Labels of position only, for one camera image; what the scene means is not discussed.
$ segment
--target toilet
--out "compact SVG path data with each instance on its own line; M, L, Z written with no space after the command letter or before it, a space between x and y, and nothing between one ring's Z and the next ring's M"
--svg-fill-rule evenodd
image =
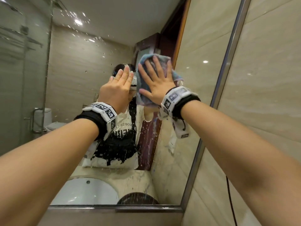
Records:
M39 130L39 127L41 126L41 121L43 118L43 111L42 110L37 110L35 111L35 117L34 117L34 123L33 123L33 129L34 130ZM48 132L51 132L55 129L58 129L67 123L61 123L61 122L52 122L52 113L50 108L45 108L44 112L44 128Z

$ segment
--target person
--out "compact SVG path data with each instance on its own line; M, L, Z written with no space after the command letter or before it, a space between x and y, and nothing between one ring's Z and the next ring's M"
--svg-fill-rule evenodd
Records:
M151 92L139 92L156 104L175 88L156 57L158 76L146 61L147 76L139 71ZM101 87L99 101L120 114L128 103L133 79L129 68ZM202 138L262 225L297 226L301 216L301 165L237 121L206 104L192 100L180 115ZM36 225L52 199L72 174L88 146L107 135L98 123L81 118L20 146L0 157L1 225Z
M119 64L114 68L113 77L119 70L128 67L132 73L136 71L132 64ZM157 108L149 108L136 103L136 81L132 81L128 94L128 104L117 117L117 124L111 135L104 141L99 140L89 147L83 160L83 167L107 167L112 169L138 168L138 145L143 121L150 122Z

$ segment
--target wire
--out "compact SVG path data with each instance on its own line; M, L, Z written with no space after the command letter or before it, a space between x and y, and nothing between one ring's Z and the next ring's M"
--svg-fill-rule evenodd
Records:
M233 204L232 204L232 199L231 199L230 186L229 186L229 179L228 179L227 176L226 176L226 180L227 180L228 195L229 195L229 201L230 201L231 210L232 210L232 214L233 214L233 219L234 219L235 226L237 226L236 217L235 217L235 212L234 212L234 209L233 209Z

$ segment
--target mirror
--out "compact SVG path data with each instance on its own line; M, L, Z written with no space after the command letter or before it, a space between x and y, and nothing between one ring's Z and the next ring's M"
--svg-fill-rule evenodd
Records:
M11 132L16 137L22 130L18 145L72 122L97 101L100 87L125 64L137 75L146 54L171 57L184 80L177 83L210 104L240 4L240 0L9 1L24 13L6 10L19 25L5 17L1 24L16 31L27 27L27 39L35 41L30 51L26 45L18 47L19 53L33 54L30 61L27 56L12 61L18 65L7 64L14 45L0 41L0 62L6 70L19 68L19 89L25 89L16 101L20 104L16 116L22 114L24 120L21 124L14 120ZM2 38L8 31L0 28L0 33ZM37 71L29 76L22 73L24 66ZM30 98L28 108L22 108ZM177 138L171 119L161 121L157 112L141 105L131 90L128 107L118 115L111 136L92 143L51 205L180 205L199 137L192 130L187 138ZM11 114L6 117L13 120ZM17 147L13 137L6 143L2 154Z

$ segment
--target blue cleaning cloth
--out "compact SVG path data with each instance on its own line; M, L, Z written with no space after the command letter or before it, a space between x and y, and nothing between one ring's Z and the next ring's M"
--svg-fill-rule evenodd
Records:
M145 72L147 73L147 75L149 76L149 72L148 69L145 65L145 61L149 59L149 62L151 63L151 65L153 66L153 69L155 70L156 74L157 73L157 68L155 63L153 62L152 57L153 56L157 56L158 60L164 70L164 75L165 77L167 76L167 62L169 60L171 60L170 57L167 56L163 56L163 55L158 55L158 54L145 54L144 56L142 56L140 63L143 67L143 69L145 70ZM144 95L139 93L139 89L146 89L147 91L151 92L151 89L149 88L149 86L146 84L145 80L142 78L141 73L138 71L136 73L137 76L137 99L136 99L136 103L137 105L143 105L143 106L149 106L149 107L158 107L157 104L153 103L150 99L148 99L147 97L145 97ZM180 77L174 70L172 70L172 79L173 81L178 81L178 80L183 80L182 77Z

